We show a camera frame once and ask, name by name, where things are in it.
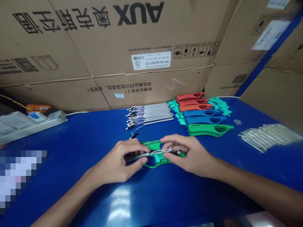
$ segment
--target white power cord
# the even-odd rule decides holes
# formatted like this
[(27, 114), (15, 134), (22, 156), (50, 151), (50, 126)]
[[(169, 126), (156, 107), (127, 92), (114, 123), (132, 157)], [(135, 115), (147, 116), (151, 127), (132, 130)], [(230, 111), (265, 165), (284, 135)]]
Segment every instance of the white power cord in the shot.
[(88, 113), (88, 112), (86, 112), (86, 111), (81, 111), (81, 112), (69, 113), (69, 114), (66, 114), (66, 116), (74, 115), (74, 114), (82, 114), (82, 113)]

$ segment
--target forearm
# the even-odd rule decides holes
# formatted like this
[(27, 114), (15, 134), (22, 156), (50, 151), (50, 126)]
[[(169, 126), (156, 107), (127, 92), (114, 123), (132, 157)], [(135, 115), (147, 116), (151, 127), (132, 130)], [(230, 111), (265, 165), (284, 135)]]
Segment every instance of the forearm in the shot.
[(287, 226), (303, 223), (303, 193), (219, 160), (215, 179), (253, 199)]
[(87, 172), (61, 199), (35, 221), (31, 227), (68, 226), (94, 191), (95, 187), (90, 183)]

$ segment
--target green plastic housing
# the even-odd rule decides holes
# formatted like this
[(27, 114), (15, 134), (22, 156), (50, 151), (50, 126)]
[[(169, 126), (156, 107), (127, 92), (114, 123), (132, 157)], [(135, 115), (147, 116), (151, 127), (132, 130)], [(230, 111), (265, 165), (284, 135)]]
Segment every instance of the green plastic housing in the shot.
[(233, 128), (232, 125), (189, 124), (188, 133), (190, 136), (221, 137)]
[[(161, 150), (160, 144), (162, 144), (162, 143), (160, 142), (160, 140), (155, 140), (155, 141), (143, 142), (141, 144), (147, 146), (150, 150)], [(147, 164), (144, 164), (144, 165), (147, 166), (148, 168), (154, 169), (154, 168), (157, 168), (158, 166), (160, 166), (162, 164), (171, 163), (168, 159), (163, 157), (163, 154), (164, 153), (151, 155), (151, 157), (154, 157), (155, 160), (156, 160), (156, 165), (155, 166), (149, 166)], [(184, 154), (184, 152), (181, 152), (181, 154), (177, 154), (177, 156), (185, 157), (185, 154)]]

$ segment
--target red plastic housing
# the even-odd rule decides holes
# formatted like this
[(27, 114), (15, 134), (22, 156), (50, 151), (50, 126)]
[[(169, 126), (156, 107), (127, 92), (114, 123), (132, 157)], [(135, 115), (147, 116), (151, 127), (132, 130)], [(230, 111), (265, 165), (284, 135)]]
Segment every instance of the red plastic housing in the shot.
[(186, 95), (179, 95), (179, 96), (177, 96), (176, 100), (177, 100), (177, 103), (179, 103), (181, 101), (202, 99), (204, 94), (205, 94), (205, 92), (197, 92), (197, 93), (191, 93), (191, 94), (186, 94)]
[(181, 101), (181, 102), (179, 102), (179, 106), (207, 104), (208, 101), (209, 101), (209, 99), (198, 99), (198, 100)]
[(189, 105), (189, 106), (180, 106), (180, 111), (186, 110), (207, 110), (211, 109), (212, 104), (200, 104), (200, 105)]

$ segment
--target left hand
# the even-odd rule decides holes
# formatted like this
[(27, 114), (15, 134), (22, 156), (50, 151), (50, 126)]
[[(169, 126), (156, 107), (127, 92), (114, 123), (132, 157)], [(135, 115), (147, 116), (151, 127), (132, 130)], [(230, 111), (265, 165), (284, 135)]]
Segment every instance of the left hand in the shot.
[(98, 188), (107, 183), (127, 181), (147, 162), (147, 157), (143, 157), (126, 166), (124, 155), (134, 151), (150, 152), (138, 139), (119, 141), (101, 161), (86, 172), (89, 182), (94, 188)]

